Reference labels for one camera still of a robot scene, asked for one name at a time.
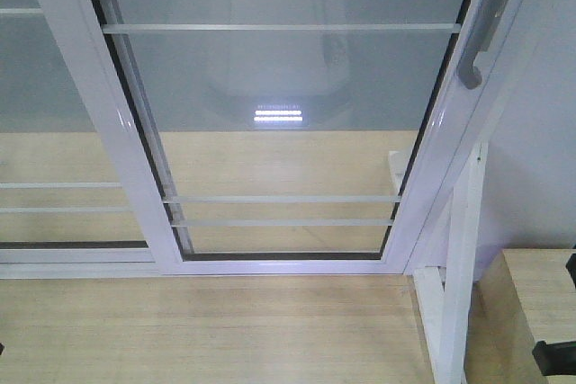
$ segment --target white wall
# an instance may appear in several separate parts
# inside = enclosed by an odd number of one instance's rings
[[[576,244],[576,0],[548,6],[490,141],[481,266],[502,247]]]

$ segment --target glass panel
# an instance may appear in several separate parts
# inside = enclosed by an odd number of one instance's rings
[[[378,253],[382,227],[201,227],[190,230],[197,253]]]
[[[462,0],[118,0],[126,23],[454,22]]]
[[[463,0],[117,1],[127,24],[256,26],[129,32],[179,195],[271,201],[185,203],[186,219],[390,217],[385,202],[274,197],[397,195],[451,32],[266,26],[454,23]],[[379,252],[386,224],[354,224],[190,233],[196,253]]]
[[[0,247],[143,241],[44,18],[0,16],[0,34]]]

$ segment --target led light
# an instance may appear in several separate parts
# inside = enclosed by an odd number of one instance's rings
[[[256,116],[302,116],[301,110],[256,110]]]
[[[255,116],[255,122],[296,122],[302,121],[302,116]]]

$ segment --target light wood surface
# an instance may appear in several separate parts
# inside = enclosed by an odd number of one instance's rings
[[[542,377],[532,357],[537,341],[576,339],[576,290],[565,269],[573,250],[504,250],[480,281],[484,308],[497,335],[504,382],[576,383]]]
[[[416,131],[166,132],[180,195],[393,195],[387,155]],[[95,133],[0,134],[0,182],[117,182]],[[0,191],[2,207],[125,206],[122,190]],[[387,219],[389,203],[185,204],[189,219]],[[195,228],[201,252],[377,251],[384,227]],[[2,215],[0,241],[142,239],[130,213]]]
[[[0,281],[0,382],[432,384],[404,276]]]

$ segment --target black handle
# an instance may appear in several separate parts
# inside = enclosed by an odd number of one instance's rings
[[[574,282],[574,287],[576,288],[576,254],[572,254],[568,263],[566,263],[566,270],[572,277],[572,282]]]
[[[542,375],[576,375],[576,341],[547,344],[539,341],[532,355]]]
[[[463,55],[458,63],[458,76],[468,89],[474,89],[482,83],[482,74],[474,66],[474,60],[491,29],[502,0],[481,0],[476,21]]]

